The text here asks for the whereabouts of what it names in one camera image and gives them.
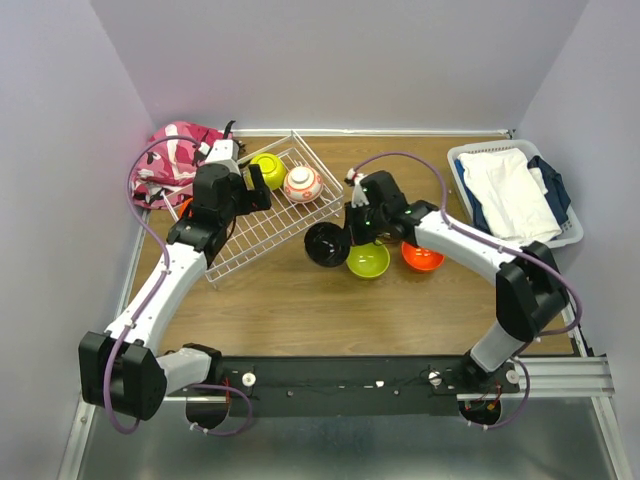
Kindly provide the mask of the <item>yellow-green bowl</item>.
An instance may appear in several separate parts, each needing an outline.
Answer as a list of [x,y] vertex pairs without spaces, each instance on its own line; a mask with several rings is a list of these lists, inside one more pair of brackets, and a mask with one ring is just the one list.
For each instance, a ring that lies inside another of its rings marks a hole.
[[250,160],[250,165],[259,166],[262,177],[271,191],[283,186],[287,169],[277,155],[269,152],[257,154]]
[[389,268],[390,253],[383,244],[368,243],[353,246],[346,259],[346,265],[351,273],[361,279],[376,279]]

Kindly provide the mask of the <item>white bowl with red pattern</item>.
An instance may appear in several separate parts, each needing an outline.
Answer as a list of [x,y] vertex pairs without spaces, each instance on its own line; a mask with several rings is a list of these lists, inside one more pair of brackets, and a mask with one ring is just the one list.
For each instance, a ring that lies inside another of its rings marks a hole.
[[318,171],[309,166],[291,169],[283,182],[285,196],[294,203],[309,203],[318,198],[324,189],[324,180]]

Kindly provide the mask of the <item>beige speckled bowl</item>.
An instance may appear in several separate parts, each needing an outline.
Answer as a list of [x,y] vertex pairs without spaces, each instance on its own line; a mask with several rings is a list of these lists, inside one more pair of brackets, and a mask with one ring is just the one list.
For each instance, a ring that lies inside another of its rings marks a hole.
[[322,267],[334,268],[344,264],[350,247],[347,231],[330,222],[314,224],[304,236],[307,256]]

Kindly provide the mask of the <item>orange bowl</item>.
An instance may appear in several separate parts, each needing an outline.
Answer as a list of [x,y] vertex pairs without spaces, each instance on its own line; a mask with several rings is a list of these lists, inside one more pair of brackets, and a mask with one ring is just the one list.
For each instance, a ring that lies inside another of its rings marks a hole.
[[191,215],[192,215],[192,202],[193,202],[193,199],[189,198],[180,206],[180,209],[179,209],[179,217],[180,218],[190,218],[191,217]]
[[437,270],[445,260],[445,256],[436,251],[414,247],[408,242],[401,244],[401,255],[411,269],[420,273]]

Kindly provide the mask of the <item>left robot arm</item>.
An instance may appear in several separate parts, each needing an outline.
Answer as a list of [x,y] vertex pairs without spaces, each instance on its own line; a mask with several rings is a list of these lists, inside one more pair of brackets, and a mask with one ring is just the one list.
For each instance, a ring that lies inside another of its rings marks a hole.
[[158,345],[191,287],[211,267],[238,217],[271,207],[271,191],[258,166],[251,180],[221,163],[198,168],[193,197],[162,241],[162,255],[130,305],[102,333],[79,344],[82,397],[110,415],[150,419],[165,395],[191,386],[214,393],[222,380],[219,351],[189,344],[160,356]]

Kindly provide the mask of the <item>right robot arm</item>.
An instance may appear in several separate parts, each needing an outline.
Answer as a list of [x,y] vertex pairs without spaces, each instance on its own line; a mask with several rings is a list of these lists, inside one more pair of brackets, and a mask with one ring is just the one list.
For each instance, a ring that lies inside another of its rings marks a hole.
[[480,392],[493,384],[496,371],[569,303],[545,244],[511,245],[443,217],[429,202],[410,204],[387,171],[363,175],[350,170],[345,182],[353,187],[345,204],[345,228],[354,245],[388,235],[442,254],[494,286],[496,320],[461,361],[460,379],[467,389]]

